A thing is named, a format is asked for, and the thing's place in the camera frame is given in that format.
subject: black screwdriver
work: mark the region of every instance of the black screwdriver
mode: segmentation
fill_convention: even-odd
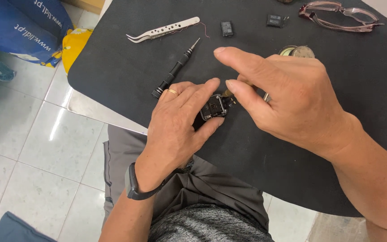
[[[185,53],[183,53],[183,56],[177,63],[175,64],[174,68],[168,73],[168,76],[165,78],[165,80],[162,82],[162,84],[152,92],[152,95],[159,99],[161,97],[162,93],[165,89],[169,88],[169,85],[171,85],[172,81],[174,80],[175,76],[178,74],[178,72],[181,70],[181,68],[189,61],[189,58],[191,58],[192,52],[194,51],[196,43],[200,41],[201,38],[199,38],[195,44],[193,44],[192,47],[190,47]]]

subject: smartwatch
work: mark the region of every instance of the smartwatch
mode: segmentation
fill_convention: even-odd
[[[153,196],[164,186],[164,181],[156,189],[150,192],[138,192],[138,181],[137,176],[135,175],[135,162],[129,165],[125,173],[125,188],[126,195],[129,199],[133,200],[145,200]]]

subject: hand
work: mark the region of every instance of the hand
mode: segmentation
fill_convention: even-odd
[[[201,85],[180,82],[169,87],[178,95],[168,90],[162,93],[152,112],[147,144],[135,164],[136,171],[137,165],[153,166],[159,184],[204,145],[224,118],[212,118],[196,132],[192,124],[219,84],[218,78]]]
[[[324,65],[315,58],[262,58],[234,47],[216,49],[215,57],[239,72],[238,80],[227,80],[228,89],[255,124],[277,138],[326,158],[362,130],[358,119],[342,109]],[[266,103],[245,80],[272,100]]]

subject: white tile floor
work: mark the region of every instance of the white tile floor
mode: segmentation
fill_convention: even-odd
[[[79,27],[98,15],[65,5]],[[17,71],[0,82],[0,218],[11,211],[58,240],[95,242],[104,217],[102,143],[107,125],[66,110],[72,88],[55,69],[1,53]],[[264,194],[277,242],[304,242],[316,212]]]

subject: gray shorts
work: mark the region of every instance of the gray shorts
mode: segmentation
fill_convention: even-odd
[[[105,218],[110,215],[125,189],[125,172],[143,151],[147,136],[108,126],[105,154]],[[175,170],[157,193],[153,206],[153,220],[197,203],[230,207],[240,214],[249,214],[268,230],[268,215],[262,192],[229,175],[200,157],[193,156],[193,165],[186,172]]]

